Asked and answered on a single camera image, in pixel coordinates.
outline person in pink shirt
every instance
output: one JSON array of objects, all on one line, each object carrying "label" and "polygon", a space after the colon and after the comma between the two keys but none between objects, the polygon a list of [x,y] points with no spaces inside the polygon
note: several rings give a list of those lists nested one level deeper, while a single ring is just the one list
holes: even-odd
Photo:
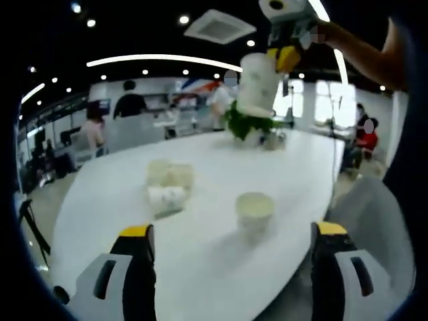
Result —
[{"label": "person in pink shirt", "polygon": [[80,128],[80,133],[86,135],[90,148],[97,151],[97,157],[104,154],[103,127],[104,120],[102,119],[100,107],[97,102],[89,102],[86,108],[86,121]]}]

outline black ceiling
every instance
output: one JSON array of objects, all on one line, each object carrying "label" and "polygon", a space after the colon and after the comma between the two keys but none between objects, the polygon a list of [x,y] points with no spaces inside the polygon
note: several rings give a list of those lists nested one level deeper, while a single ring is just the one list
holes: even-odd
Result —
[{"label": "black ceiling", "polygon": [[[80,14],[71,10],[71,1],[28,1],[19,12],[21,16],[22,66],[35,66],[37,72],[25,72],[23,94],[44,82],[46,87],[23,105],[23,113],[33,114],[37,109],[66,97],[66,88],[73,92],[87,90],[105,74],[108,80],[142,77],[142,70],[148,69],[153,76],[182,76],[188,69],[189,76],[210,78],[215,72],[225,70],[201,64],[165,61],[134,61],[106,64],[87,68],[86,62],[128,54],[179,54],[207,58],[239,65],[240,59],[249,52],[265,50],[270,25],[261,13],[258,0],[231,1],[216,0],[209,5],[195,0],[81,0]],[[386,17],[379,17],[378,10],[359,5],[355,0],[323,0],[330,18],[349,29],[359,37],[382,47],[387,30]],[[179,25],[181,15],[192,20],[208,9],[217,9],[234,15],[257,27],[254,34],[238,39],[228,45],[183,36],[187,26]],[[96,20],[96,26],[88,28],[87,19]],[[253,39],[255,47],[247,47]],[[311,71],[315,78],[339,79],[332,50],[325,45],[313,45],[297,72]],[[51,82],[58,77],[56,84]],[[359,87],[378,86],[360,76],[350,77]],[[42,100],[42,106],[36,102]]]}]

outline oval table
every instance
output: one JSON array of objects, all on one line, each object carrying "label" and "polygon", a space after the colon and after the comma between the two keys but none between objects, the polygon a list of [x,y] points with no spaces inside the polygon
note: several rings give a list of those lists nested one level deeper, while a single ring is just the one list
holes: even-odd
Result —
[{"label": "oval table", "polygon": [[[324,218],[343,142],[287,131],[284,150],[234,148],[226,132],[140,146],[86,163],[66,195],[52,241],[51,279],[72,296],[76,279],[126,227],[154,224],[159,321],[250,321],[288,283]],[[158,221],[144,198],[146,166],[191,163],[184,211]],[[235,199],[259,191],[275,201],[274,228],[257,245],[237,230]]]}]

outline air vent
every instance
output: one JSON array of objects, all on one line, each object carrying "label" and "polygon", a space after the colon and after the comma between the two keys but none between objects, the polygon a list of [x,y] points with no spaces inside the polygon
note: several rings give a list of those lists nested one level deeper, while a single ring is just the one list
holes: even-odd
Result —
[{"label": "air vent", "polygon": [[192,23],[185,35],[225,45],[255,31],[254,26],[232,15],[212,9]]}]

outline green plant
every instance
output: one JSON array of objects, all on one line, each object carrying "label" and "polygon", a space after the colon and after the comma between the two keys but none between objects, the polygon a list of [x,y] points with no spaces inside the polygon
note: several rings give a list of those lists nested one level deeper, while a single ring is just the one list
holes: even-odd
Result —
[{"label": "green plant", "polygon": [[232,134],[241,140],[245,140],[251,129],[269,134],[273,128],[280,125],[271,118],[244,115],[237,110],[236,106],[237,101],[235,100],[232,102],[230,109],[224,114],[223,119]]}]

